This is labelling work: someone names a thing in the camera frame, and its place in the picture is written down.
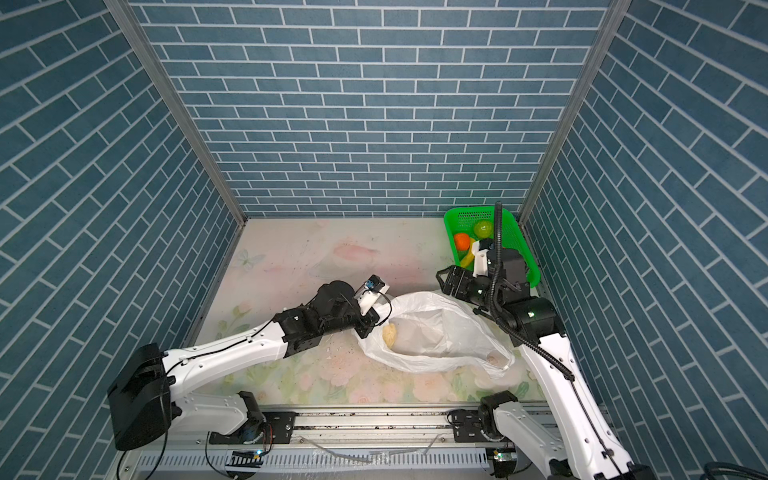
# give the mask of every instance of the floral tabletop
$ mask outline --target floral tabletop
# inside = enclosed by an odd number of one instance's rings
[[[275,234],[280,234],[276,242]],[[436,290],[435,272],[452,262],[442,219],[250,220],[196,343],[243,332],[275,312],[311,299],[317,288],[344,280],[357,288],[371,274],[390,293]],[[489,323],[497,338],[509,338]],[[348,330],[287,359],[251,366],[199,391],[251,391],[262,405],[476,402],[502,390],[543,400],[535,377],[517,361],[500,379],[482,369],[411,374],[365,356]]]

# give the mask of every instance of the brick wallpaper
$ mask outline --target brick wallpaper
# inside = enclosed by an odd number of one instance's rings
[[[235,224],[101,0],[0,12],[0,478],[103,478],[109,382]]]
[[[634,0],[529,231],[622,441],[768,470],[768,3]]]
[[[517,210],[608,3],[131,4],[248,215],[402,217]]]

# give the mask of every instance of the orange fruit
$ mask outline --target orange fruit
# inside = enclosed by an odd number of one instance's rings
[[[466,233],[457,233],[454,235],[453,243],[456,245],[456,250],[459,252],[465,252],[472,246],[472,241]]]

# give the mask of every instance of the wall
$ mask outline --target wall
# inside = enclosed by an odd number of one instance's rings
[[[528,225],[593,390],[673,478],[768,469],[766,7],[634,0]]]
[[[90,478],[109,382],[179,345],[235,225],[101,0],[0,12],[0,478]]]
[[[257,3],[131,3],[244,210],[402,217],[517,208],[609,1]]]

